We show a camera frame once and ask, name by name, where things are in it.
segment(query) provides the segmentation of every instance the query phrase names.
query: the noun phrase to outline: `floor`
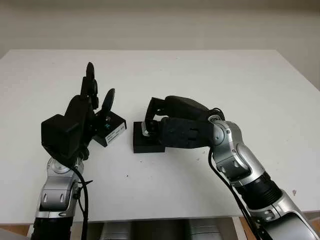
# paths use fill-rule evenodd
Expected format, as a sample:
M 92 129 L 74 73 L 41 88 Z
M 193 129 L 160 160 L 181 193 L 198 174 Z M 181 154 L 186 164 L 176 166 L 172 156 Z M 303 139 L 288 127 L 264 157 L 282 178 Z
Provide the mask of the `floor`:
M 320 233 L 320 212 L 307 213 L 306 216 L 311 220 L 313 226 Z M 248 224 L 243 217 L 240 217 L 240 222 L 247 240 L 256 240 L 251 232 Z M 131 224 L 132 239 L 139 240 L 176 240 L 176 239 L 188 239 L 190 233 L 186 230 L 186 221 L 184 219 L 179 220 L 146 220 L 146 221 L 134 221 Z M 230 227 L 233 220 L 231 217 L 217 218 L 215 219 L 217 227 L 222 235 L 223 240 L 234 240 L 236 232 L 235 229 Z M 103 230 L 103 223 L 91 223 L 88 226 L 88 240 L 99 240 L 101 232 Z M 27 236 L 29 231 L 29 225 L 2 225 L 0 228 L 7 231 Z M 80 240 L 81 238 L 81 224 L 76 223 L 72 227 L 72 240 Z

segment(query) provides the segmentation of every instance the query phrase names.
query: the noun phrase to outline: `white label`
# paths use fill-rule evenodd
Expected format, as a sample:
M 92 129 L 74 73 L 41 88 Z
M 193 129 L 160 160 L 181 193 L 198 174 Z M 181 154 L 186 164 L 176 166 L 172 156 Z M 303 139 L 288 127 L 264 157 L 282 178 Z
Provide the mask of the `white label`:
M 123 122 L 115 130 L 113 130 L 108 136 L 105 137 L 106 144 L 110 144 L 116 137 L 122 134 L 126 130 L 125 123 Z

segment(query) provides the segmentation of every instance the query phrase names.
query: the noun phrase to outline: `white wall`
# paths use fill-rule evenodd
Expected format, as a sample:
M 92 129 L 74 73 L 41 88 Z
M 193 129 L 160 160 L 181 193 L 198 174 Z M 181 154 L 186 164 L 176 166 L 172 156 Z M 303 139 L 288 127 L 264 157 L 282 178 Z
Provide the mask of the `white wall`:
M 276 49 L 320 88 L 319 0 L 1 0 L 9 49 Z

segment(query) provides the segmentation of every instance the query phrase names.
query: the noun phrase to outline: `silver robot arm segment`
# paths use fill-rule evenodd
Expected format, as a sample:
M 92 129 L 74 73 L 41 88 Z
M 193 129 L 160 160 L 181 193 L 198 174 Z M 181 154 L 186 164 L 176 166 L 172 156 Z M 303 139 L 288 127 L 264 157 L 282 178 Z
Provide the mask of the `silver robot arm segment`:
M 262 238 L 320 240 L 304 214 L 271 180 L 244 144 L 240 128 L 230 121 L 215 120 L 212 123 L 212 155 L 216 167 L 242 196 L 251 216 L 262 229 Z

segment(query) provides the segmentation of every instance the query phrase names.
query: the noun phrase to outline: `tabletop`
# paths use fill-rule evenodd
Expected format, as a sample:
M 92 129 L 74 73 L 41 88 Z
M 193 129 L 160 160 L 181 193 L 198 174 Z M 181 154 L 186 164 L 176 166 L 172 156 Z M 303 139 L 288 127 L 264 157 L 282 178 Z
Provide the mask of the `tabletop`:
M 275 50 L 11 50 L 0 59 L 0 224 L 34 221 L 50 158 L 41 122 L 64 114 L 95 67 L 100 102 L 127 130 L 84 162 L 89 221 L 237 216 L 208 148 L 133 153 L 151 97 L 188 97 L 237 123 L 244 143 L 302 211 L 320 210 L 320 93 Z M 77 207 L 75 221 L 82 221 Z

